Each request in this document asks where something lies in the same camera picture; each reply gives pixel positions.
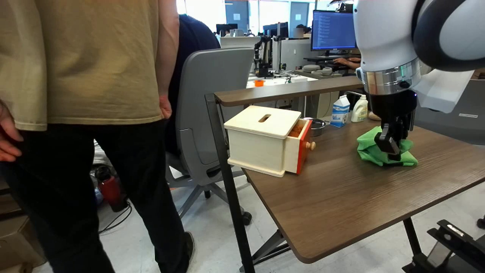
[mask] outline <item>hand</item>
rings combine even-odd
[[[169,119],[172,116],[172,106],[168,101],[168,95],[159,96],[160,110],[162,111],[163,119]]]
[[[22,152],[12,145],[9,139],[24,141],[24,138],[15,128],[14,119],[3,102],[0,102],[0,127],[3,129],[0,132],[0,161],[14,162]]]
[[[349,61],[353,63],[360,63],[360,58],[349,58]]]
[[[349,61],[345,58],[337,58],[337,59],[334,60],[334,63],[342,64],[342,65],[345,65],[345,66],[349,65]]]

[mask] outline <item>red water bottle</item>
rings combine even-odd
[[[108,201],[114,212],[122,211],[126,207],[126,202],[121,197],[120,186],[106,166],[96,169],[95,177],[98,179],[98,188],[104,199]]]

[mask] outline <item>green cloth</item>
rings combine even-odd
[[[379,166],[414,166],[418,164],[417,159],[409,152],[413,147],[413,142],[408,139],[401,140],[401,161],[388,159],[388,154],[381,151],[374,141],[375,135],[381,132],[382,128],[376,126],[357,138],[357,142],[359,143],[357,152],[362,160],[374,162]]]

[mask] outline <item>computer monitor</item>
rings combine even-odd
[[[277,36],[278,35],[278,24],[265,25],[263,26],[263,33],[266,36]],[[288,22],[280,23],[280,36],[282,38],[288,38],[290,36],[288,29]]]
[[[230,31],[231,29],[237,29],[238,24],[216,24],[215,28],[216,28],[217,34],[220,34],[222,36],[221,34],[222,30],[224,31],[224,35],[225,35],[226,31]]]
[[[356,47],[352,13],[313,11],[312,51],[348,50]]]

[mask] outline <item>white bottle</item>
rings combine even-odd
[[[367,104],[368,101],[365,95],[360,95],[360,100],[358,100],[354,106],[354,112],[352,113],[352,122],[361,122],[367,118]]]
[[[350,103],[347,95],[341,96],[335,103],[332,110],[332,119],[330,125],[335,127],[343,127],[347,123],[347,115],[349,114]]]

